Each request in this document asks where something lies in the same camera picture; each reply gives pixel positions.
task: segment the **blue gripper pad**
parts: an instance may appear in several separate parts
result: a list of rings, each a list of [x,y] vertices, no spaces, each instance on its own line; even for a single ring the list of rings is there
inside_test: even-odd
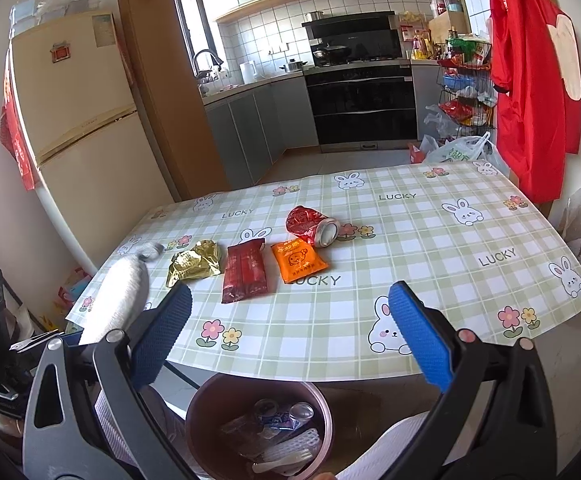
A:
[[[423,306],[419,306],[417,301],[410,296],[406,283],[397,282],[391,286],[391,315],[426,381],[435,384],[444,393],[453,380],[451,351],[429,323],[422,310]]]
[[[180,283],[175,294],[169,294],[157,307],[159,313],[135,346],[131,358],[132,385],[136,390],[157,379],[164,361],[190,317],[190,288]]]

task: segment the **window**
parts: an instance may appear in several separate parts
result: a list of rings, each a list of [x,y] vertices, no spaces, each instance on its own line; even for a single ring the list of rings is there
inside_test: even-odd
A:
[[[198,67],[195,67],[192,60],[200,50],[208,48],[215,52],[219,59],[225,61],[226,54],[221,43],[221,38],[219,37],[219,27],[215,22],[208,22],[203,1],[175,0],[175,4],[179,13],[184,42],[186,43],[186,50],[188,51],[194,74],[197,76],[198,69],[210,70],[212,68],[211,58],[208,53],[202,54],[197,58]]]

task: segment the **red coat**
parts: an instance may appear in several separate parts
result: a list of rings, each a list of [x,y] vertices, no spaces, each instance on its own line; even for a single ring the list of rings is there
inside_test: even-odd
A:
[[[581,136],[581,72],[570,18],[550,0],[490,0],[497,147],[535,203],[559,198]]]

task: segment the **refrigerator magnet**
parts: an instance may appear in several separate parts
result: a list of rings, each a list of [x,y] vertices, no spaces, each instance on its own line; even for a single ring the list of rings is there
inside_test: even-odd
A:
[[[62,43],[56,43],[52,46],[50,54],[53,63],[64,61],[70,57],[70,45],[65,41]]]

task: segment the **checkered tablecloth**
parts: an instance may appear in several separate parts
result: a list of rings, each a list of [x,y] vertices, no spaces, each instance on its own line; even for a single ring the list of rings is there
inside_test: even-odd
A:
[[[285,219],[296,205],[337,218],[342,228],[319,250],[330,267],[285,285],[270,245],[291,238]],[[297,381],[418,373],[387,306],[397,280],[455,328],[488,342],[512,344],[581,311],[581,266],[548,221],[493,168],[456,162],[309,176],[151,211],[68,319],[85,324],[110,266],[144,242],[167,249],[148,264],[148,301],[157,305],[174,254],[203,239],[225,254],[262,234],[269,294],[221,304],[223,275],[187,282],[192,316],[170,361]]]

